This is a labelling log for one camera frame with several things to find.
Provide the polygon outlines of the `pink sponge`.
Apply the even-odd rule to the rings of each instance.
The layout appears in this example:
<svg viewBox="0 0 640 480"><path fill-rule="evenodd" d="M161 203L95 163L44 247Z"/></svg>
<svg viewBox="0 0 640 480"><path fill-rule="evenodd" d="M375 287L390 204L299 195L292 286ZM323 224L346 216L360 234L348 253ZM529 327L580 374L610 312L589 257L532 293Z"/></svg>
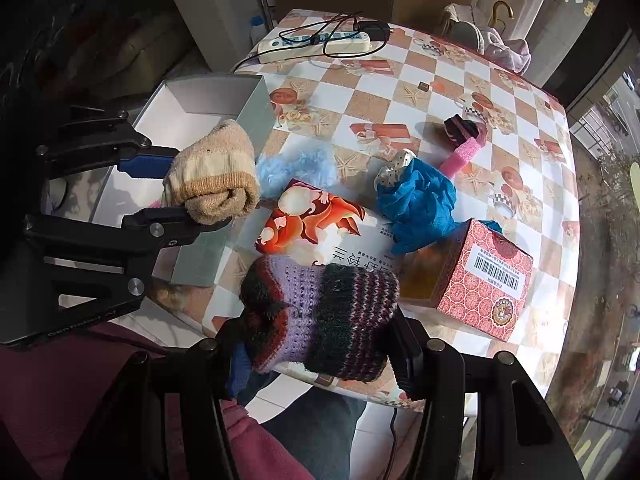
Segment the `pink sponge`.
<svg viewBox="0 0 640 480"><path fill-rule="evenodd" d="M485 139L472 136L460 144L439 166L439 171L452 180L486 144Z"/></svg>

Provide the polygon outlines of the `black power adapter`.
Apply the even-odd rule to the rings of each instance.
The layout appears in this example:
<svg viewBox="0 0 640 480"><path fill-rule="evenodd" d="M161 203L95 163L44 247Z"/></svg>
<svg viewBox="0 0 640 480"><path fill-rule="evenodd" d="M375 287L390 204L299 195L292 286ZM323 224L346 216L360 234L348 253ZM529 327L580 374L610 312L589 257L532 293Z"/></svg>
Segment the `black power adapter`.
<svg viewBox="0 0 640 480"><path fill-rule="evenodd" d="M390 40L392 29L386 22L364 20L354 23L355 32L364 32L372 42L387 42Z"/></svg>

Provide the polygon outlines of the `purple striped knitted sock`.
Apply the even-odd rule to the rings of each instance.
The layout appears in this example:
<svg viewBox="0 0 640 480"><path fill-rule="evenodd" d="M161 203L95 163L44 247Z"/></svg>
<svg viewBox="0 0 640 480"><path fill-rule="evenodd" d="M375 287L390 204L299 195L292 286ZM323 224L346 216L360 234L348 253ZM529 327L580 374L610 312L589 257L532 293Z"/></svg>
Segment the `purple striped knitted sock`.
<svg viewBox="0 0 640 480"><path fill-rule="evenodd" d="M256 259L242 281L243 344L260 374L284 362L341 380L374 382L386 367L385 326L399 283L389 270Z"/></svg>

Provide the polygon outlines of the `white dotted sock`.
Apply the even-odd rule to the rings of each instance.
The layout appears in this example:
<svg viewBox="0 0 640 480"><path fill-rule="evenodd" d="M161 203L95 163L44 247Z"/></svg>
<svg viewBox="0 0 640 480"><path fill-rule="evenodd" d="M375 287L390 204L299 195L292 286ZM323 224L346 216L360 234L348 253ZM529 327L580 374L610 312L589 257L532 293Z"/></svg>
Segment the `white dotted sock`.
<svg viewBox="0 0 640 480"><path fill-rule="evenodd" d="M380 186L383 188L392 188L395 186L399 182L405 168L415 157L416 154L408 150L408 148L398 151L386 166L378 170L378 174L374 179L375 191L377 191Z"/></svg>

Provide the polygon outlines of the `checkered tablecloth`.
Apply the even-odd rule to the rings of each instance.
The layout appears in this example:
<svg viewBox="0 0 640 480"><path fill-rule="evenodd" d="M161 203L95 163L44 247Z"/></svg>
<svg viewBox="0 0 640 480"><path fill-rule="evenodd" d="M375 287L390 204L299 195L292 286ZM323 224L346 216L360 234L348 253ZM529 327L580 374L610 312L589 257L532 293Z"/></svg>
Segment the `checkered tablecloth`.
<svg viewBox="0 0 640 480"><path fill-rule="evenodd" d="M394 26L366 58L294 58L241 74L266 83L276 122L266 156L329 148L335 194L375 205L378 170L410 150L430 165L451 152L444 125L460 116L487 129L480 151L455 176L454 218L494 220L533 260L521 317L508 340L456 322L457 310L420 311L428 329L465 353L506 349L547 391L558 367L577 281L576 170L563 107L517 74L457 44Z"/></svg>

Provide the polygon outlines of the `floral tissue pack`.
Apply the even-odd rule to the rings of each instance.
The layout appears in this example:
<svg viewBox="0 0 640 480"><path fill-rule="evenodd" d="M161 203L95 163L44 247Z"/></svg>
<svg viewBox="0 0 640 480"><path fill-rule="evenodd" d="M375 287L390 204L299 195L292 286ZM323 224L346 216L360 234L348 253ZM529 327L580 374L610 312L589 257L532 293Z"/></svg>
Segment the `floral tissue pack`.
<svg viewBox="0 0 640 480"><path fill-rule="evenodd" d="M292 180L277 200L255 249L286 255L303 266L359 266L397 273L390 222L321 188Z"/></svg>

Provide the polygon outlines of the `pink clothes pile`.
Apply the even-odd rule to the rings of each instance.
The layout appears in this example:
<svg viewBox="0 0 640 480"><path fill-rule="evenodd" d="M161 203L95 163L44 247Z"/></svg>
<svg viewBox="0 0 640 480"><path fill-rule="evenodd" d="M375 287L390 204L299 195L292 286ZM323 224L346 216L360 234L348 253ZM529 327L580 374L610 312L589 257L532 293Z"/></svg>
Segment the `pink clothes pile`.
<svg viewBox="0 0 640 480"><path fill-rule="evenodd" d="M503 40L492 27L480 31L484 41L484 55L514 74L524 74L532 62L529 46L524 39Z"/></svg>

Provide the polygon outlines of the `maroon sleeve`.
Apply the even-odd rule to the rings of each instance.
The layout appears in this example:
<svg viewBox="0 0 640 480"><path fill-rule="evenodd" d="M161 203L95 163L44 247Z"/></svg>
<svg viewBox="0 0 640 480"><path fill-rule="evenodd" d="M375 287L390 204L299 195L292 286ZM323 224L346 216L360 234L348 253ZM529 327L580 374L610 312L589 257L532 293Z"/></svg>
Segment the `maroon sleeve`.
<svg viewBox="0 0 640 480"><path fill-rule="evenodd" d="M224 397L215 341L170 352L106 323L1 352L5 479L307 479Z"/></svg>

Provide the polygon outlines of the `blue cloth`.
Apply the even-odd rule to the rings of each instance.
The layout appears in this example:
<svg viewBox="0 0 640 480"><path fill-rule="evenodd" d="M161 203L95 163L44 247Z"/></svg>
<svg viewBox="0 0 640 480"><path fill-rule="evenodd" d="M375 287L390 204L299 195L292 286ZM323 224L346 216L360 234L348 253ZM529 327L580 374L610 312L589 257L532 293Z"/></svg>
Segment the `blue cloth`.
<svg viewBox="0 0 640 480"><path fill-rule="evenodd" d="M375 188L376 208L390 222L396 256L416 252L460 226L452 218L454 185L421 159L411 159L393 184L378 182Z"/></svg>
<svg viewBox="0 0 640 480"><path fill-rule="evenodd" d="M480 222L481 224L484 224L484 226L486 226L486 228L491 229L499 234L502 233L502 227L500 226L500 224L495 221L495 220L482 220Z"/></svg>

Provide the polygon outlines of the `light blue fluffy sock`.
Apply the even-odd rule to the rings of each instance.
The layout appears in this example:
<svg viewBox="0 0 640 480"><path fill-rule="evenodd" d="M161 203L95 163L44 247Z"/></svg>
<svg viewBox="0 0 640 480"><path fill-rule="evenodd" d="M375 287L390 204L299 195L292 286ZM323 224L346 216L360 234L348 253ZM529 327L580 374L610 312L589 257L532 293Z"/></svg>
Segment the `light blue fluffy sock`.
<svg viewBox="0 0 640 480"><path fill-rule="evenodd" d="M292 180L302 181L316 188L336 185L340 176L332 148L301 148L295 153L266 156L261 154L256 165L260 197L279 198Z"/></svg>

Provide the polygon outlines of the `pink black sock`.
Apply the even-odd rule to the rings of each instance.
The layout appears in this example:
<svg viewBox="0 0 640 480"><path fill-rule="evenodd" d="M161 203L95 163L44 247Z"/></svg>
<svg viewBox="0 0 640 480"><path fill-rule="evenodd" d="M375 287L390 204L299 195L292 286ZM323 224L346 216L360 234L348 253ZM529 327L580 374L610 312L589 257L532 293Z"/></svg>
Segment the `pink black sock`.
<svg viewBox="0 0 640 480"><path fill-rule="evenodd" d="M476 139L480 135L480 129L476 122L463 119L460 115L454 116L444 121L447 138L455 145L460 146L470 139Z"/></svg>

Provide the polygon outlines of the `grey storage box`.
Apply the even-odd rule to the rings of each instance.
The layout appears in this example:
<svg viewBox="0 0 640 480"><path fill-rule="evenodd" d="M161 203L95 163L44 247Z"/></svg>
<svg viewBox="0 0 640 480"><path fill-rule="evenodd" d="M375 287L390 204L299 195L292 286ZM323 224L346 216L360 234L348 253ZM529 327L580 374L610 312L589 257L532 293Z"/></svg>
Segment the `grey storage box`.
<svg viewBox="0 0 640 480"><path fill-rule="evenodd" d="M153 144L183 150L218 125L234 119L254 151L265 147L274 125L265 79L257 75L205 74L166 80L132 121ZM114 167L73 174L51 182L57 216L119 226L126 214L154 206L160 180L135 179ZM153 274L171 284L209 287L231 246L231 228L200 235L190 246L166 248Z"/></svg>

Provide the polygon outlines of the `white power strip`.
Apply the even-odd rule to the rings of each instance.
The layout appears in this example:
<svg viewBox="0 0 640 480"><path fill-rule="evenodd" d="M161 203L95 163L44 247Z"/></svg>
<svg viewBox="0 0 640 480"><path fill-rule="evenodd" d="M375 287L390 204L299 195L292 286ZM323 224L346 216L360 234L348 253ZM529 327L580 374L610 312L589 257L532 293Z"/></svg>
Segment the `white power strip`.
<svg viewBox="0 0 640 480"><path fill-rule="evenodd" d="M257 58L262 64L310 58L311 56L351 56L367 54L371 40L364 32L322 32L315 35L292 36L262 40L257 45Z"/></svg>

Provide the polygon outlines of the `beige knitted sock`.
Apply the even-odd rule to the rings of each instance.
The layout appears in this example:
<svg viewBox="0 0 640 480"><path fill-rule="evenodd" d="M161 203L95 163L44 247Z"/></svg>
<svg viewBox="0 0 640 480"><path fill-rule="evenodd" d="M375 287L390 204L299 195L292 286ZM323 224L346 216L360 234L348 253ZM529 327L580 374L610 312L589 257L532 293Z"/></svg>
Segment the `beige knitted sock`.
<svg viewBox="0 0 640 480"><path fill-rule="evenodd" d="M194 221L212 226L247 216L259 195L254 146L235 120L226 119L174 158L160 203L183 207Z"/></svg>

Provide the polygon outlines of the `red patterned carton box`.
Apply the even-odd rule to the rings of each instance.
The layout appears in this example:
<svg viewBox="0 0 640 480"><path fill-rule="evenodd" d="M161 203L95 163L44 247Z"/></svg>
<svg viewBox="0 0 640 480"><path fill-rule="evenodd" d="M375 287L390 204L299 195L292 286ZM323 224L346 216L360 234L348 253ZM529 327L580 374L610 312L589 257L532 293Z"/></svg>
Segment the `red patterned carton box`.
<svg viewBox="0 0 640 480"><path fill-rule="evenodd" d="M525 308L534 259L471 219L405 255L400 301L451 326L508 341Z"/></svg>

